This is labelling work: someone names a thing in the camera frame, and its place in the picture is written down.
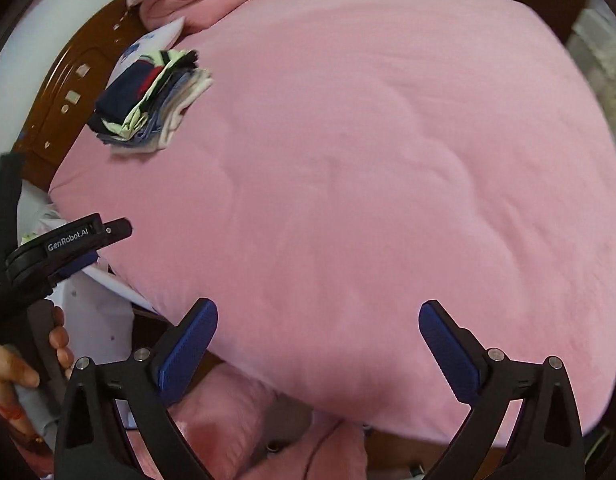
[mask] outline wall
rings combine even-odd
[[[12,148],[36,93],[60,50],[112,0],[35,0],[0,54],[0,153]],[[19,203],[20,233],[33,227],[45,196],[25,186]]]

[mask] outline pink mattress cover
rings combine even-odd
[[[488,348],[565,361],[585,429],[616,378],[616,152],[551,31],[508,0],[250,0],[186,38],[214,84],[172,145],[111,158],[86,127],[67,219],[211,349],[318,409],[448,441],[467,413],[417,327],[437,298]],[[509,413],[499,442],[512,428]]]

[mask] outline brown headboard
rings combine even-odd
[[[48,190],[54,173],[94,109],[123,51],[146,33],[137,12],[115,0],[81,27],[60,52],[25,120],[16,152],[23,178]]]

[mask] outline metal screw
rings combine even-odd
[[[88,359],[87,357],[80,357],[77,361],[76,361],[76,368],[78,368],[79,370],[85,370],[86,368],[88,368],[90,364],[90,359]]]
[[[499,348],[491,348],[488,350],[488,357],[493,361],[499,362],[503,361],[506,358],[506,354]]]
[[[548,358],[548,364],[552,366],[555,370],[559,370],[563,367],[562,360],[555,356]]]
[[[134,360],[138,361],[139,363],[141,361],[145,361],[148,357],[150,357],[150,350],[148,350],[147,348],[139,348],[137,351],[134,352]]]

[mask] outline gray handle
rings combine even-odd
[[[32,427],[54,451],[67,379],[57,361],[57,352],[49,341],[50,332],[55,326],[53,311],[52,301],[33,303],[26,311],[32,341],[30,332],[21,330],[23,334],[27,333],[27,337],[14,340],[6,347],[19,354],[28,364],[36,364],[33,366],[41,377],[39,387],[24,388],[16,384],[14,389]]]

